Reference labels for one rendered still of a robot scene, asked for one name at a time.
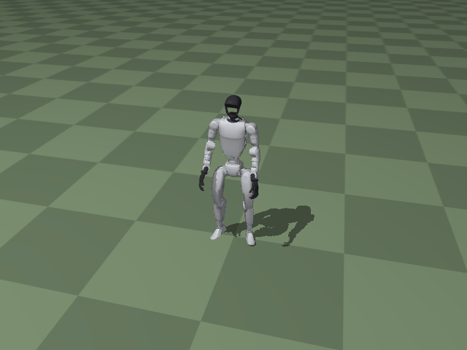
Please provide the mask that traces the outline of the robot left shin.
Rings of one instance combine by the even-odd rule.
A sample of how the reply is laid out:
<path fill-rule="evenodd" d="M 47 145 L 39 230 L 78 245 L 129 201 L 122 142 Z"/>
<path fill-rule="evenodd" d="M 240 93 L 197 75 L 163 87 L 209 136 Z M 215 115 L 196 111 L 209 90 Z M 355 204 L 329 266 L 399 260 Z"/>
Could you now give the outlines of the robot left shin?
<path fill-rule="evenodd" d="M 254 220 L 253 208 L 244 211 L 245 221 L 247 223 L 247 232 L 252 232 L 252 224 Z M 248 234 L 249 235 L 249 234 Z"/>

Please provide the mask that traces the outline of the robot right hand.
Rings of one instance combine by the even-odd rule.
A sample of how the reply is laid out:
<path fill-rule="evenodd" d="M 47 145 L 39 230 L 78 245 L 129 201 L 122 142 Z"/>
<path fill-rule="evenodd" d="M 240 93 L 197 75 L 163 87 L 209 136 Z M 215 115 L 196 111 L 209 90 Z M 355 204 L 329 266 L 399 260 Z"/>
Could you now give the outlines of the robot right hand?
<path fill-rule="evenodd" d="M 207 166 L 204 167 L 204 170 L 201 171 L 201 175 L 200 175 L 200 179 L 199 179 L 199 188 L 204 191 L 204 188 L 201 186 L 203 185 L 204 186 L 204 177 L 205 177 L 205 174 L 207 174 L 207 171 L 209 170 L 209 168 Z"/>

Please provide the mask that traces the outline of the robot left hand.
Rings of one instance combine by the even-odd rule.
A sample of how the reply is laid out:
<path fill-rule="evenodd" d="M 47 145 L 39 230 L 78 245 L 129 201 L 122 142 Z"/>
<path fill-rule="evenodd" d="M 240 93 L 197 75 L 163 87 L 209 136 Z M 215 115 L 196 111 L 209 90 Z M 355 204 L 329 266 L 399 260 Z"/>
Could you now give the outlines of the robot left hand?
<path fill-rule="evenodd" d="M 254 174 L 251 174 L 250 175 L 250 178 L 251 178 L 251 182 L 252 182 L 252 188 L 251 190 L 249 191 L 249 193 L 252 192 L 252 196 L 249 197 L 250 199 L 254 199 L 258 196 L 258 179 L 255 178 L 255 175 Z"/>

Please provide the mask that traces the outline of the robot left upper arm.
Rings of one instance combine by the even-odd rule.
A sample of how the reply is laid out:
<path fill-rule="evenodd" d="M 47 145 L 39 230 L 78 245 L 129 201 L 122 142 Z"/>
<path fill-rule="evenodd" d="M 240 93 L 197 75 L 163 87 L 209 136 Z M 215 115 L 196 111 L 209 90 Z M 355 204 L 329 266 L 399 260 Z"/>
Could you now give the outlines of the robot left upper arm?
<path fill-rule="evenodd" d="M 250 143 L 252 148 L 250 148 L 249 154 L 256 157 L 256 149 L 259 149 L 259 138 L 258 138 L 258 127 L 253 122 L 245 123 L 246 132 L 249 134 Z"/>

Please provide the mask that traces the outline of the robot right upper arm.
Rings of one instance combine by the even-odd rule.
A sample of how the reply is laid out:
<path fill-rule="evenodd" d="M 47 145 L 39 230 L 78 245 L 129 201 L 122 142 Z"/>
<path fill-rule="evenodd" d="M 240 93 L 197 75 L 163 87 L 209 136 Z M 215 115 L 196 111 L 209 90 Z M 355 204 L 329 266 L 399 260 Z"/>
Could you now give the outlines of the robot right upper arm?
<path fill-rule="evenodd" d="M 219 123 L 221 119 L 215 118 L 209 124 L 209 132 L 208 132 L 208 146 L 207 149 L 214 150 L 216 143 L 214 143 L 215 137 L 217 135 L 217 129 L 219 128 Z"/>

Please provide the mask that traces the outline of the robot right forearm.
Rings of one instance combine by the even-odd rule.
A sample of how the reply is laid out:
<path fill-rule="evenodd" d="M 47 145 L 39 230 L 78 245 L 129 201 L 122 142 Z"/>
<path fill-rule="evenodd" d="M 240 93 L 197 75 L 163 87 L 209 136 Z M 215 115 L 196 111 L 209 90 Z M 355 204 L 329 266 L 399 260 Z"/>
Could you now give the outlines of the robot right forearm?
<path fill-rule="evenodd" d="M 203 161 L 204 165 L 202 167 L 202 170 L 204 170 L 205 166 L 209 168 L 211 164 L 212 152 L 210 150 L 207 150 L 207 146 L 208 146 L 208 141 L 206 142 L 205 149 L 204 149 L 204 161 Z"/>

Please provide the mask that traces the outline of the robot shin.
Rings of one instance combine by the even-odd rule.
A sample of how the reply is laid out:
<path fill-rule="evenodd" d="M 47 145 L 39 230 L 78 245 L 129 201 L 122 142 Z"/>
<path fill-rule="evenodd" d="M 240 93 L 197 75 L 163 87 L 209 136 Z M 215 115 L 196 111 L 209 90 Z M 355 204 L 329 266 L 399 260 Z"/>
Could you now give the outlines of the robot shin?
<path fill-rule="evenodd" d="M 244 211 L 245 221 L 247 223 L 247 232 L 252 232 L 252 224 L 254 220 L 253 208 Z M 249 235 L 249 234 L 248 234 Z"/>
<path fill-rule="evenodd" d="M 220 230 L 223 229 L 223 219 L 225 216 L 225 210 L 226 210 L 226 207 L 224 209 L 220 209 L 217 207 L 216 204 L 214 205 L 214 214 L 215 214 L 215 219 L 217 223 L 217 229 L 220 229 Z"/>

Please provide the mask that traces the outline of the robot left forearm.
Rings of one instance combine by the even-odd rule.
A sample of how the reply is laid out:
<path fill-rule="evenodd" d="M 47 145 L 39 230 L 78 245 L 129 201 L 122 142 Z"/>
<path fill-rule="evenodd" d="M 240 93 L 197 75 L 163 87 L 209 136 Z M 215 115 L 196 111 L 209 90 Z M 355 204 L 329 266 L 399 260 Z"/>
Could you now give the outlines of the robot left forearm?
<path fill-rule="evenodd" d="M 255 178 L 258 179 L 259 162 L 260 162 L 260 150 L 256 149 L 255 154 L 256 154 L 256 157 L 251 158 L 251 161 L 252 161 L 251 174 L 254 174 Z"/>

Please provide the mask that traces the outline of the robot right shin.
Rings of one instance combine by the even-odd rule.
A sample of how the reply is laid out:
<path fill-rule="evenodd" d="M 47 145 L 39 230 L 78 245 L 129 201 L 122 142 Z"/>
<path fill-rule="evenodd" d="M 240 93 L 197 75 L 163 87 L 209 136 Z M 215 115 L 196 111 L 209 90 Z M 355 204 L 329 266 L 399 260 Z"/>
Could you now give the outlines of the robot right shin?
<path fill-rule="evenodd" d="M 217 223 L 217 229 L 220 229 L 220 230 L 223 229 L 223 219 L 225 216 L 225 210 L 226 210 L 226 207 L 224 209 L 220 209 L 217 207 L 216 204 L 214 205 L 214 214 L 215 214 L 215 219 Z"/>

